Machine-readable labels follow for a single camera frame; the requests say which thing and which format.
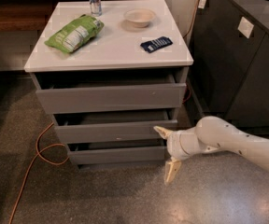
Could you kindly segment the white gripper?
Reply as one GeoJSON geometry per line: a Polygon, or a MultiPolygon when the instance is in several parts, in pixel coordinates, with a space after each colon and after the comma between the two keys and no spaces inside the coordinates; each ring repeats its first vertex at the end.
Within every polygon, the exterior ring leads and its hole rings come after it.
{"type": "Polygon", "coordinates": [[[175,179],[182,161],[193,155],[210,154],[219,151],[218,148],[211,147],[200,141],[194,128],[172,131],[161,126],[154,126],[153,129],[162,139],[166,139],[167,150],[172,157],[165,162],[164,183],[166,185],[175,179]]]}

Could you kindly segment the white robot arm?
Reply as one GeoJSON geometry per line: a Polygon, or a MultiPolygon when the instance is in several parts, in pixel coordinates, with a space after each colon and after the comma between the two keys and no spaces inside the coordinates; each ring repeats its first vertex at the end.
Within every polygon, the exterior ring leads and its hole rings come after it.
{"type": "Polygon", "coordinates": [[[166,141],[170,159],[165,162],[164,183],[173,182],[184,160],[197,154],[230,151],[269,172],[269,139],[244,133],[214,116],[201,118],[193,128],[172,131],[153,129],[166,141]]]}

